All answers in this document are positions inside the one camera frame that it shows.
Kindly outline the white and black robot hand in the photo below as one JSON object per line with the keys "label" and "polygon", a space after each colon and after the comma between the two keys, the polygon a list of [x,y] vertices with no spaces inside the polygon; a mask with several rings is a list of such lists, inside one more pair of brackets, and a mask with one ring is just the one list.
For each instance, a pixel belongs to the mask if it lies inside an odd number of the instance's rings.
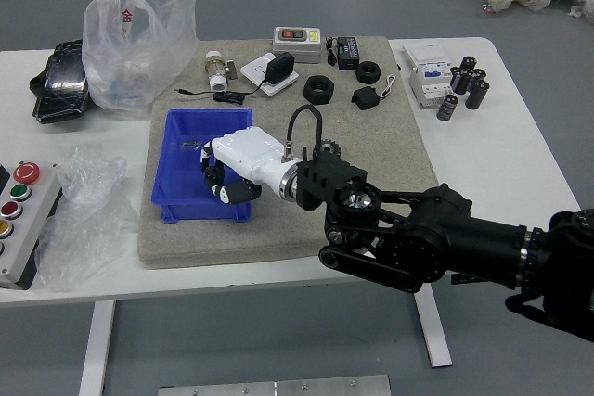
{"label": "white and black robot hand", "polygon": [[205,184],[225,204],[259,198],[262,185],[268,185],[280,198],[294,201],[300,161],[289,145],[251,126],[205,143],[200,169]]}

